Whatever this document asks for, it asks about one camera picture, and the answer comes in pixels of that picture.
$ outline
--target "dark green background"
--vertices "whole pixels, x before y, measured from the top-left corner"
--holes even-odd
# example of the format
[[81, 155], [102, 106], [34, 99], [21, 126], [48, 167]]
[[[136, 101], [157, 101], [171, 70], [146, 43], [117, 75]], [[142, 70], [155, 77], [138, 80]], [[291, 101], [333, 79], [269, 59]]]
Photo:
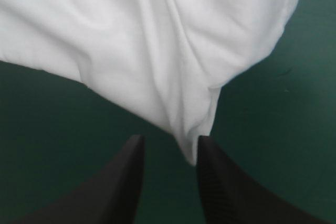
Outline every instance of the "dark green background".
[[[300, 0], [272, 55], [222, 89], [212, 136], [260, 183], [336, 223], [336, 0]], [[85, 86], [0, 63], [0, 223], [50, 203], [146, 138], [136, 223], [204, 223], [174, 139]]]

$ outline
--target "white cloth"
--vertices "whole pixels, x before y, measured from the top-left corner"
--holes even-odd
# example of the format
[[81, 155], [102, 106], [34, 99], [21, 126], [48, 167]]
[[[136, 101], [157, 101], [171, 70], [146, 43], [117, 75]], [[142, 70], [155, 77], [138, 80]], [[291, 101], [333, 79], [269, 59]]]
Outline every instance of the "white cloth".
[[220, 88], [271, 53], [297, 1], [0, 0], [0, 60], [84, 83], [195, 164]]

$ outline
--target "white sheet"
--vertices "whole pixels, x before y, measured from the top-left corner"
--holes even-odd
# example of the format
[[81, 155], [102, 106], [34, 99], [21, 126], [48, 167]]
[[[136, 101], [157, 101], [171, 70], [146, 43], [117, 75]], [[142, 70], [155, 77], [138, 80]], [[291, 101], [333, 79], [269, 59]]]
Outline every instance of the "white sheet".
[[84, 83], [195, 164], [220, 88], [271, 53], [297, 1], [0, 0], [0, 60]]

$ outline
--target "textured black surface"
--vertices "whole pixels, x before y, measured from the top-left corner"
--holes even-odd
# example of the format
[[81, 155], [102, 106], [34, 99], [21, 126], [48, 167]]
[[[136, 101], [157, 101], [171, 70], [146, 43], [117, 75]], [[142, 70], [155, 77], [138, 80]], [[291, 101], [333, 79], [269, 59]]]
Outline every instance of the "textured black surface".
[[134, 135], [90, 180], [13, 224], [133, 223], [142, 188], [143, 168], [144, 138]]
[[197, 178], [207, 223], [325, 223], [258, 184], [208, 136], [198, 140]]

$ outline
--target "pointed black tip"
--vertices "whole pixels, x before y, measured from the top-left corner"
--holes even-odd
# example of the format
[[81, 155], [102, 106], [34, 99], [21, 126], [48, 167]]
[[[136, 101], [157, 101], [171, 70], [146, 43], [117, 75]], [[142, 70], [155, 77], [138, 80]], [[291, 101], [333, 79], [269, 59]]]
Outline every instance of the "pointed black tip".
[[197, 154], [198, 188], [207, 223], [326, 223], [257, 183], [209, 136], [199, 137]]
[[13, 224], [133, 223], [142, 188], [144, 137], [134, 135], [100, 172]]

